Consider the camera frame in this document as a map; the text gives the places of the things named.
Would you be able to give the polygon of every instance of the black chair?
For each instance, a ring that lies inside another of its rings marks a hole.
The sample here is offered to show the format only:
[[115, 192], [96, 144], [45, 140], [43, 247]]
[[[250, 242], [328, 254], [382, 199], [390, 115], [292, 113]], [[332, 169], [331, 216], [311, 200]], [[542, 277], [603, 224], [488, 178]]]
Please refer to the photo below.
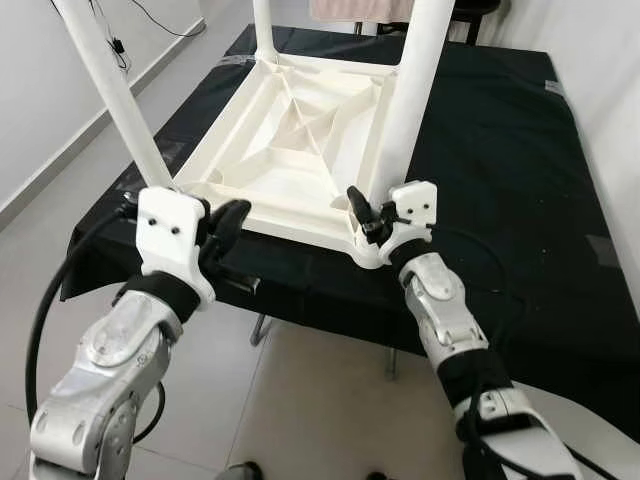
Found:
[[482, 17], [495, 12], [498, 7], [500, 7], [500, 0], [456, 0], [451, 20], [469, 24], [467, 45], [476, 44]]
[[[466, 42], [467, 45], [476, 44], [476, 41], [478, 40], [478, 32], [480, 32], [482, 17], [488, 13], [496, 11], [499, 6], [500, 0], [456, 0], [451, 20], [469, 24], [469, 33], [467, 34]], [[385, 35], [392, 32], [406, 32], [407, 27], [407, 23], [379, 24], [378, 35]], [[359, 34], [361, 31], [362, 23], [358, 22], [354, 33]]]

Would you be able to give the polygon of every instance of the metal table leg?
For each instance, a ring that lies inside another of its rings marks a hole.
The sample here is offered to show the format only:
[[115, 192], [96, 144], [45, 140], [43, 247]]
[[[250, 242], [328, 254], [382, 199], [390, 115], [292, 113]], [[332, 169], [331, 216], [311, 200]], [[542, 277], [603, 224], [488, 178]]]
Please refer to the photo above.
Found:
[[264, 332], [262, 331], [262, 325], [264, 324], [265, 314], [261, 313], [258, 315], [256, 319], [256, 324], [253, 327], [253, 332], [251, 332], [251, 336], [249, 337], [249, 343], [251, 346], [256, 347], [264, 337]]
[[395, 348], [387, 348], [387, 363], [384, 370], [384, 376], [391, 382], [398, 378], [398, 350]]

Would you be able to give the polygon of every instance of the table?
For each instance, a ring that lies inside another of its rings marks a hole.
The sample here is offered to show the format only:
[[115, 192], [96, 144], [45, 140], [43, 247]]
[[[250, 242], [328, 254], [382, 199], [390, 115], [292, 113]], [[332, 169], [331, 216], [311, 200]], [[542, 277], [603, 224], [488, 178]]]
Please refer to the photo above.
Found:
[[[397, 63], [403, 39], [276, 27], [283, 52]], [[172, 174], [196, 147], [253, 66], [252, 26], [156, 135]], [[488, 242], [506, 264], [505, 298], [485, 252], [456, 236], [434, 247], [467, 285], [487, 334], [511, 328], [511, 376], [570, 398], [640, 441], [640, 324], [615, 258], [571, 111], [549, 57], [540, 52], [446, 44], [407, 180], [439, 187], [438, 221]], [[143, 186], [133, 165], [76, 226]], [[62, 297], [139, 272], [135, 226], [107, 228], [66, 279]], [[243, 232], [223, 259], [255, 275], [255, 295], [215, 285], [218, 300], [287, 321], [424, 354], [389, 268], [358, 268], [341, 253]]]

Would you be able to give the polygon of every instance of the wire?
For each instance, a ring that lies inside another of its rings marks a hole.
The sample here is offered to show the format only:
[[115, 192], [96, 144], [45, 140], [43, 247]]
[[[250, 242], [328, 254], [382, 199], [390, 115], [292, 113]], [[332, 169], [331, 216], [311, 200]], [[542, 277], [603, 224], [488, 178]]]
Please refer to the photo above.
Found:
[[60, 15], [60, 10], [58, 10], [58, 6], [56, 5], [56, 2], [54, 2], [53, 0], [49, 0], [49, 2], [51, 2], [51, 5], [53, 5], [53, 8], [56, 9], [56, 12], [58, 12], [58, 15]]
[[53, 303], [56, 293], [60, 289], [63, 280], [67, 276], [67, 273], [71, 270], [78, 259], [84, 254], [87, 247], [93, 240], [93, 238], [107, 225], [116, 221], [119, 218], [123, 218], [126, 215], [124, 207], [117, 208], [108, 216], [100, 220], [93, 227], [87, 231], [82, 237], [74, 249], [69, 252], [67, 258], [62, 262], [62, 265], [58, 268], [55, 275], [51, 279], [49, 286], [42, 296], [38, 311], [36, 312], [33, 326], [31, 328], [31, 335], [29, 337], [29, 344], [27, 346], [27, 364], [25, 367], [25, 396], [27, 402], [27, 417], [29, 418], [29, 424], [33, 422], [33, 418], [38, 410], [38, 392], [37, 392], [37, 374], [38, 374], [38, 352], [40, 350], [40, 340], [42, 338], [42, 331], [47, 319], [47, 314]]
[[158, 390], [158, 408], [156, 408], [156, 414], [149, 422], [149, 425], [147, 425], [145, 429], [142, 430], [138, 435], [133, 437], [134, 444], [144, 440], [147, 435], [149, 435], [153, 431], [153, 429], [156, 428], [156, 425], [158, 425], [160, 418], [162, 418], [162, 413], [164, 412], [164, 405], [167, 398], [167, 392], [165, 391], [162, 382], [158, 382], [158, 384], [156, 385], [156, 390]]
[[[510, 280], [509, 280], [509, 275], [508, 275], [506, 267], [504, 266], [504, 262], [500, 258], [500, 255], [498, 255], [496, 253], [496, 251], [488, 243], [486, 243], [485, 241], [481, 240], [479, 237], [477, 237], [473, 233], [468, 232], [466, 230], [459, 229], [459, 228], [443, 226], [443, 225], [440, 225], [440, 224], [438, 224], [438, 225], [427, 225], [427, 228], [430, 228], [430, 229], [432, 229], [432, 230], [434, 230], [436, 232], [443, 232], [443, 233], [449, 233], [449, 234], [458, 235], [460, 237], [463, 237], [463, 238], [471, 241], [475, 245], [479, 246], [482, 250], [484, 250], [493, 259], [494, 263], [496, 264], [496, 266], [498, 267], [498, 270], [500, 272], [501, 290], [497, 290], [496, 293], [501, 293], [504, 296], [505, 301], [507, 301], [507, 302], [511, 298], [516, 299], [516, 300], [518, 299], [511, 292], [511, 284], [510, 284]], [[523, 303], [526, 306], [527, 305], [526, 299], [522, 299], [522, 300], [524, 300]], [[502, 319], [498, 323], [498, 327], [493, 332], [493, 335], [491, 337], [491, 341], [489, 342], [489, 348], [491, 348], [492, 350], [496, 350], [496, 351], [501, 351], [502, 348], [504, 348], [503, 340], [505, 338], [505, 330], [506, 330], [506, 320]]]
[[133, 61], [131, 60], [131, 57], [129, 57], [129, 54], [127, 52], [120, 53], [116, 49], [116, 46], [113, 44], [113, 41], [107, 40], [107, 43], [111, 47], [111, 51], [113, 52], [113, 55], [116, 57], [116, 63], [118, 64], [118, 67], [121, 70], [124, 70], [125, 73], [129, 73], [129, 70], [131, 70], [131, 67], [133, 66]]
[[187, 33], [187, 34], [182, 34], [182, 33], [176, 33], [170, 29], [168, 29], [167, 27], [165, 27], [163, 24], [161, 24], [158, 20], [156, 20], [155, 18], [153, 18], [153, 16], [149, 13], [149, 11], [140, 3], [138, 2], [138, 0], [131, 0], [131, 3], [133, 3], [134, 5], [136, 5], [140, 10], [142, 10], [144, 12], [144, 14], [149, 17], [149, 20], [151, 20], [153, 23], [155, 23], [157, 26], [159, 26], [160, 28], [162, 28], [165, 32], [170, 33], [171, 35], [175, 35], [176, 37], [197, 37], [198, 35], [200, 35], [202, 32], [205, 31], [205, 29], [207, 28], [206, 25], [202, 25], [202, 27], [200, 28], [200, 30], [198, 30], [197, 32], [193, 32], [193, 33]]
[[604, 468], [602, 468], [600, 465], [594, 463], [593, 461], [589, 460], [587, 457], [585, 457], [584, 455], [582, 455], [580, 452], [574, 450], [573, 448], [571, 448], [569, 445], [567, 445], [566, 443], [564, 444], [565, 447], [567, 447], [567, 450], [569, 450], [569, 452], [571, 453], [571, 455], [573, 455], [573, 458], [575, 458], [576, 460], [578, 460], [581, 464], [583, 464], [585, 467], [593, 470], [595, 473], [597, 473], [598, 475], [600, 475], [602, 478], [606, 478], [607, 480], [618, 480], [617, 477], [614, 477], [611, 473], [607, 472]]
[[104, 13], [100, 0], [89, 0], [89, 5], [91, 5], [91, 10], [93, 10], [93, 15], [96, 17], [96, 19], [98, 18], [98, 12], [100, 12], [100, 16], [102, 17], [102, 21], [104, 22], [104, 26], [106, 27], [105, 29], [107, 31], [107, 35], [109, 38], [113, 38], [114, 35], [113, 31], [111, 30], [111, 24], [109, 23], [107, 15]]
[[[489, 290], [489, 291], [491, 293], [502, 294], [502, 295], [504, 295], [505, 298], [513, 298], [515, 300], [519, 300], [523, 304], [523, 309], [522, 309], [522, 313], [520, 314], [520, 316], [525, 316], [526, 315], [526, 313], [529, 310], [529, 302], [527, 301], [526, 298], [516, 296], [516, 295], [514, 295], [512, 293], [511, 288], [510, 288], [510, 284], [509, 284], [508, 271], [507, 271], [507, 269], [506, 269], [506, 267], [504, 265], [504, 262], [502, 261], [500, 256], [496, 253], [496, 251], [493, 250], [493, 248], [491, 248], [491, 246], [489, 244], [487, 244], [486, 242], [484, 242], [483, 240], [478, 238], [476, 235], [474, 235], [474, 234], [472, 234], [470, 232], [467, 232], [465, 230], [452, 228], [452, 227], [448, 227], [448, 226], [442, 226], [442, 225], [427, 225], [427, 228], [431, 228], [432, 230], [434, 230], [436, 232], [440, 231], [440, 232], [455, 234], [455, 235], [464, 237], [464, 238], [472, 241], [473, 243], [475, 243], [479, 247], [481, 247], [485, 252], [487, 252], [489, 254], [489, 256], [495, 261], [495, 264], [498, 266], [498, 269], [500, 270], [500, 277], [501, 277], [501, 284], [502, 284], [502, 290], [501, 291], [500, 290]], [[500, 322], [500, 324], [498, 325], [498, 328], [495, 330], [495, 332], [493, 334], [493, 338], [492, 338], [492, 340], [491, 340], [491, 342], [489, 344], [490, 348], [492, 347], [495, 350], [500, 350], [501, 348], [504, 348], [506, 346], [506, 343], [508, 341], [508, 334], [505, 333], [505, 330], [506, 330], [505, 323], [506, 322], [503, 319]], [[485, 454], [493, 457], [493, 459], [496, 460], [498, 463], [506, 466], [507, 468], [513, 470], [514, 472], [517, 472], [517, 473], [520, 473], [521, 475], [524, 475], [525, 477], [527, 477], [527, 478], [529, 478], [531, 480], [553, 479], [555, 476], [540, 475], [540, 474], [538, 474], [536, 472], [532, 472], [531, 470], [523, 467], [522, 465], [518, 465], [517, 463], [514, 463], [511, 460], [503, 457], [502, 455], [497, 453], [495, 450], [493, 450], [480, 437], [480, 435], [478, 434], [477, 423], [476, 422], [477, 422], [477, 416], [478, 416], [478, 404], [479, 404], [479, 401], [480, 401], [480, 396], [482, 395], [483, 387], [484, 387], [484, 385], [482, 383], [478, 386], [476, 392], [474, 393], [474, 396], [471, 399], [471, 404], [469, 406], [469, 411], [467, 412], [468, 414], [470, 414], [468, 427], [469, 427], [470, 442], [472, 443], [472, 445], [474, 445], [479, 450], [485, 452]], [[618, 480], [611, 473], [609, 473], [606, 470], [604, 470], [602, 467], [600, 467], [595, 462], [589, 460], [587, 457], [582, 455], [580, 452], [574, 450], [573, 448], [569, 447], [566, 444], [565, 444], [565, 446], [567, 447], [567, 449], [569, 450], [571, 455], [576, 460], [578, 460], [580, 463], [582, 463], [586, 467], [588, 467], [591, 470], [593, 470], [598, 475], [602, 476], [603, 478], [605, 478], [607, 480]]]

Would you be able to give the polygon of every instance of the chair leg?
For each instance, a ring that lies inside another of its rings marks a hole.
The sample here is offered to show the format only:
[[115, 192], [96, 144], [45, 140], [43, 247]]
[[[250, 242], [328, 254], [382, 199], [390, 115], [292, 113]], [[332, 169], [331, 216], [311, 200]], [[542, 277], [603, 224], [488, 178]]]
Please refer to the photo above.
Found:
[[398, 351], [393, 347], [387, 347], [387, 360], [384, 375], [390, 382], [398, 379]]
[[262, 331], [262, 325], [264, 324], [264, 313], [258, 315], [256, 319], [256, 324], [253, 327], [253, 331], [251, 332], [251, 336], [249, 337], [249, 343], [252, 347], [257, 347], [264, 336], [264, 332]]
[[475, 45], [478, 41], [478, 33], [480, 33], [480, 23], [482, 22], [482, 16], [477, 16], [469, 24], [469, 33], [467, 34], [467, 45]]

